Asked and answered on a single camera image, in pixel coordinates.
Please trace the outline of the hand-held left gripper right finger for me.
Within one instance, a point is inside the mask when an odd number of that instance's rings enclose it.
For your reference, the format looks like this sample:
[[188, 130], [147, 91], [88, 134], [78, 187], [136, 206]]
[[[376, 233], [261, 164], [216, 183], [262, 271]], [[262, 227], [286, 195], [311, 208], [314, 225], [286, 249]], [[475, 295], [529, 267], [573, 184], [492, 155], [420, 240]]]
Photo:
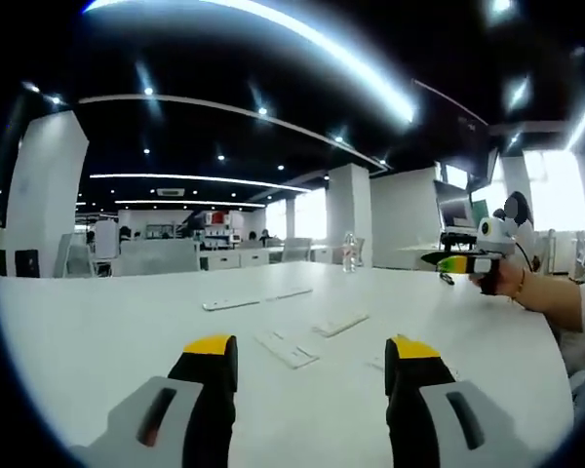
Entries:
[[430, 345], [398, 334], [384, 352], [386, 423], [395, 467], [532, 467], [513, 419], [477, 385], [456, 380]]

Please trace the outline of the person's right hand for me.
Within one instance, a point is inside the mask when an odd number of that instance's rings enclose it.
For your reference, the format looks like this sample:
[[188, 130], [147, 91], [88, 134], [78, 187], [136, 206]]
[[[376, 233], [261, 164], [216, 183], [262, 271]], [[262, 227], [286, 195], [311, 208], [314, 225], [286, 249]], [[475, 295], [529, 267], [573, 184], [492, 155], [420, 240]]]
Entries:
[[526, 273], [523, 267], [509, 260], [499, 259], [492, 262], [488, 273], [469, 274], [468, 279], [483, 295], [500, 295], [516, 299], [522, 290]]

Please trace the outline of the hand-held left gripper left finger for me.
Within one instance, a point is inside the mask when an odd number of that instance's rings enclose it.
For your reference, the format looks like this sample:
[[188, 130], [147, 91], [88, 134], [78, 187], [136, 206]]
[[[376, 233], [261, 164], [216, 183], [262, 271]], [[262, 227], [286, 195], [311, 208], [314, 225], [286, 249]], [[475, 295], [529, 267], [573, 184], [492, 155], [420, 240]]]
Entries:
[[70, 451], [85, 467], [226, 467], [237, 389], [237, 337], [200, 338], [166, 376], [115, 406], [99, 437]]

